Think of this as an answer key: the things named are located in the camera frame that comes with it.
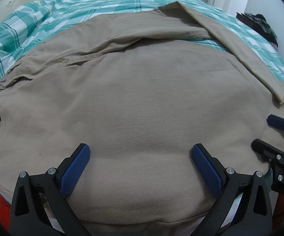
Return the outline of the dark clothes pile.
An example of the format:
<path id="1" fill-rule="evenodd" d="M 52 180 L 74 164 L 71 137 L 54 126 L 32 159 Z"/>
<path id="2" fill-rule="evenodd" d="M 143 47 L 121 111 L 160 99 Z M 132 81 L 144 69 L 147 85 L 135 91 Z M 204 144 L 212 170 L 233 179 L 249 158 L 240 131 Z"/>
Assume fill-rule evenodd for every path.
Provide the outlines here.
<path id="1" fill-rule="evenodd" d="M 278 47 L 277 36 L 274 30 L 269 25 L 269 23 L 267 23 L 266 18 L 262 14 L 254 15 L 252 13 L 243 13 L 243 16 L 253 23 L 253 26 L 256 28 L 256 31 L 262 37 L 264 37 L 268 42 Z"/>

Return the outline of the teal white plaid bedspread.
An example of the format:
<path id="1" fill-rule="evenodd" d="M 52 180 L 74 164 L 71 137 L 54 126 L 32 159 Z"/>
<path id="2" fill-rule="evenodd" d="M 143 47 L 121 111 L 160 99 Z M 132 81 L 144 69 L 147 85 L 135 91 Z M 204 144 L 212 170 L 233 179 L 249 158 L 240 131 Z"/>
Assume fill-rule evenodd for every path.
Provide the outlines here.
<path id="1" fill-rule="evenodd" d="M 179 1 L 238 35 L 284 82 L 284 62 L 263 37 L 222 9 L 201 0 L 39 0 L 12 10 L 0 24 L 0 80 L 31 48 L 77 23 L 100 14 L 156 9 Z"/>

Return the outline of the beige khaki pants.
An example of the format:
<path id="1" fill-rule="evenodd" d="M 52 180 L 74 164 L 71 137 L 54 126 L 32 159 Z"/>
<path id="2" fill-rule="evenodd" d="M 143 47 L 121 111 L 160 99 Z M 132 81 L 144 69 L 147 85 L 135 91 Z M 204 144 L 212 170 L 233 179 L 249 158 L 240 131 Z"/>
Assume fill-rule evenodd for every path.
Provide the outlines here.
<path id="1" fill-rule="evenodd" d="M 101 14 L 38 44 L 0 81 L 0 193 L 44 173 L 80 143 L 91 158 L 68 202 L 92 233 L 137 234 L 196 221 L 211 208 L 190 157 L 202 143 L 225 166 L 284 151 L 284 82 L 235 33 L 174 2 Z"/>

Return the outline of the dark wooden side table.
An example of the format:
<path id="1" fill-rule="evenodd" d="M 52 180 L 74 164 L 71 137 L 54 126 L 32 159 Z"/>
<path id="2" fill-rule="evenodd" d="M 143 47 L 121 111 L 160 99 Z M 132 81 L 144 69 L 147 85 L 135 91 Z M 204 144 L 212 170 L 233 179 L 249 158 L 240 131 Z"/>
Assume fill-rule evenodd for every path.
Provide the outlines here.
<path id="1" fill-rule="evenodd" d="M 236 18 L 239 19 L 239 21 L 241 21 L 243 24 L 249 26 L 250 28 L 253 28 L 254 23 L 242 14 L 236 13 Z"/>

